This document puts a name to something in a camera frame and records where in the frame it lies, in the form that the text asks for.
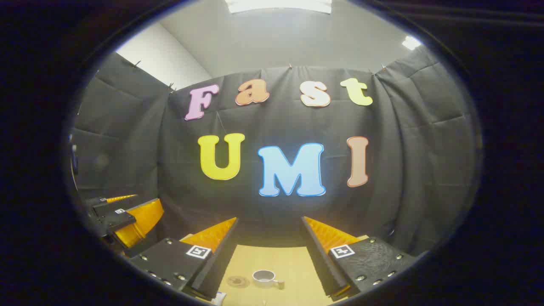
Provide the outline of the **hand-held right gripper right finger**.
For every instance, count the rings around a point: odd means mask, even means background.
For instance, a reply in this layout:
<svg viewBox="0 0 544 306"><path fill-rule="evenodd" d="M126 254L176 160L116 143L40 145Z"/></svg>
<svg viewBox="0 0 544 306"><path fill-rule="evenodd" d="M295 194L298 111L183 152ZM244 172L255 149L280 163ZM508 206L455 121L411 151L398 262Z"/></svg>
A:
<svg viewBox="0 0 544 306"><path fill-rule="evenodd" d="M301 224L321 285L334 301L366 294L419 260L379 238L356 238L306 216L301 217Z"/></svg>

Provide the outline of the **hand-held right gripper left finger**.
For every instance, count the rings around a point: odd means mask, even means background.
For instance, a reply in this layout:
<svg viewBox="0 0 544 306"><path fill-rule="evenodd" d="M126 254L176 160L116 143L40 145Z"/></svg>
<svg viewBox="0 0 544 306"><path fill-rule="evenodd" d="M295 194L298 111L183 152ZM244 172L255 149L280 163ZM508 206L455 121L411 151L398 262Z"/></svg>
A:
<svg viewBox="0 0 544 306"><path fill-rule="evenodd" d="M211 301L237 246L237 226L233 217L182 240L165 238L130 262L174 291Z"/></svg>

